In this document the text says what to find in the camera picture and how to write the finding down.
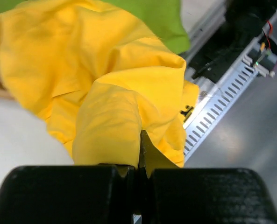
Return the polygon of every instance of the logo on yellow fabric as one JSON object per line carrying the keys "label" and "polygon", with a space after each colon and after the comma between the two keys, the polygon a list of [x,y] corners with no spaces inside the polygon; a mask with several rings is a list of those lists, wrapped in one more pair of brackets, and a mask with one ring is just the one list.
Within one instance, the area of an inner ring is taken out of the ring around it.
{"label": "logo on yellow fabric", "polygon": [[186,110],[185,111],[181,111],[180,113],[185,117],[184,122],[187,121],[187,119],[190,117],[190,115],[192,114],[194,110],[193,106],[186,106]]}

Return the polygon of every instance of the yellow cloth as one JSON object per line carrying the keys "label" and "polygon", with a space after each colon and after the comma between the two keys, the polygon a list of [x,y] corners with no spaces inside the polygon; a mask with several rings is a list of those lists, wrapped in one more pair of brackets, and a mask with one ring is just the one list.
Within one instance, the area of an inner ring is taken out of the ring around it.
{"label": "yellow cloth", "polygon": [[26,1],[0,14],[4,86],[75,164],[137,167],[144,129],[183,166],[179,111],[198,94],[193,84],[183,88],[184,70],[141,20],[102,1]]}

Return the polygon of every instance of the gray floor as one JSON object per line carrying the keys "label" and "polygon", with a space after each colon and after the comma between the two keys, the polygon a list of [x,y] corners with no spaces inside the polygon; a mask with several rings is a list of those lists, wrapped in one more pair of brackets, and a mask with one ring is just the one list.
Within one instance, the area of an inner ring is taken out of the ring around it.
{"label": "gray floor", "polygon": [[277,75],[254,80],[186,166],[253,169],[277,208]]}

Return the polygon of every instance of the folded yellow fabric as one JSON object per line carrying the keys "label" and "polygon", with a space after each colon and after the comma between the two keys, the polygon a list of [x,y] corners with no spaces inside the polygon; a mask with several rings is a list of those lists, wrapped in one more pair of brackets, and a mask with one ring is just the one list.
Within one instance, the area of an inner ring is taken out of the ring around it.
{"label": "folded yellow fabric", "polygon": [[27,1],[0,14],[4,86],[75,164],[137,167],[144,129],[183,166],[179,111],[198,94],[183,88],[184,70],[141,20],[102,1]]}

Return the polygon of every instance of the green cloth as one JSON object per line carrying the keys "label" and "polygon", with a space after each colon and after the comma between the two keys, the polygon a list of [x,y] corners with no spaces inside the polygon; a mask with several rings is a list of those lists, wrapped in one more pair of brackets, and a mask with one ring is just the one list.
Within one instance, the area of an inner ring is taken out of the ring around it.
{"label": "green cloth", "polygon": [[[23,0],[0,0],[0,13]],[[188,50],[190,43],[180,17],[180,0],[103,0],[140,18],[175,54]]]}

